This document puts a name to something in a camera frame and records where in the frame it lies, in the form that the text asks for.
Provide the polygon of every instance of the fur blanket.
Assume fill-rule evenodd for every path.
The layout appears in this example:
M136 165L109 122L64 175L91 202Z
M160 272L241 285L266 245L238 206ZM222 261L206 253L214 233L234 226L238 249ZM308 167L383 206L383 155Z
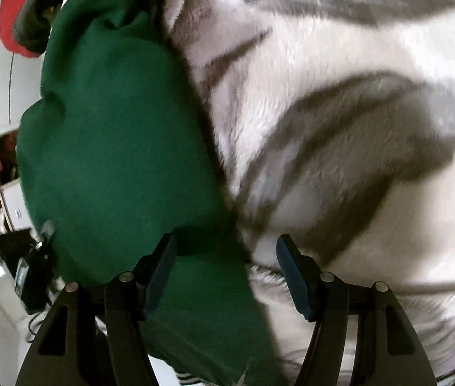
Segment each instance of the fur blanket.
M455 369L455 0L159 2L290 382L313 326L272 272L282 233L346 282L389 283L435 374Z

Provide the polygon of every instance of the beige blanket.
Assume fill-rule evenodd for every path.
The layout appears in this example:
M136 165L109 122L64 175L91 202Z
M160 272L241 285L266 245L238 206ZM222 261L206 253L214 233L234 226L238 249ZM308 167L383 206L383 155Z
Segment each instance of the beige blanket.
M346 282L389 283L435 374L455 369L455 0L158 1L290 382L313 325L267 271L282 233Z

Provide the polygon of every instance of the green fabric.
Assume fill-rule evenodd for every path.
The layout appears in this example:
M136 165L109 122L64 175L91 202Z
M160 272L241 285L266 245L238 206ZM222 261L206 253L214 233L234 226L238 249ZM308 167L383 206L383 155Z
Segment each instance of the green fabric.
M146 0L69 0L23 116L18 164L39 229L54 221L66 281L104 283L176 230L179 257L141 330L150 354L221 386L284 384L245 255L198 125L198 104Z

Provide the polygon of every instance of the plush blanket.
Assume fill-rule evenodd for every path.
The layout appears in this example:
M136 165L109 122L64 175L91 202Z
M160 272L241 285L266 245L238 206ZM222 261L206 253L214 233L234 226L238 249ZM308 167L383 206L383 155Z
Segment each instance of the plush blanket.
M435 374L454 370L455 0L158 2L290 382L313 326L274 273L282 233L346 282L389 283Z

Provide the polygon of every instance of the metal pin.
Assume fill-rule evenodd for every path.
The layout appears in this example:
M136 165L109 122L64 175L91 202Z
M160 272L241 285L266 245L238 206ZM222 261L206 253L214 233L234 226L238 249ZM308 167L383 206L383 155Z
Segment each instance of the metal pin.
M374 286L376 287L376 290L380 292L388 291L388 285L383 281L378 281Z
M75 281L72 281L65 286L65 290L68 293L74 293L78 288L79 288L79 285Z
M321 280L325 281L326 283L331 283L333 280L335 280L335 276L333 273L326 271L324 273L321 273Z
M125 271L118 278L120 281L127 283L128 281L133 280L133 277L134 277L133 273L131 273L130 271Z

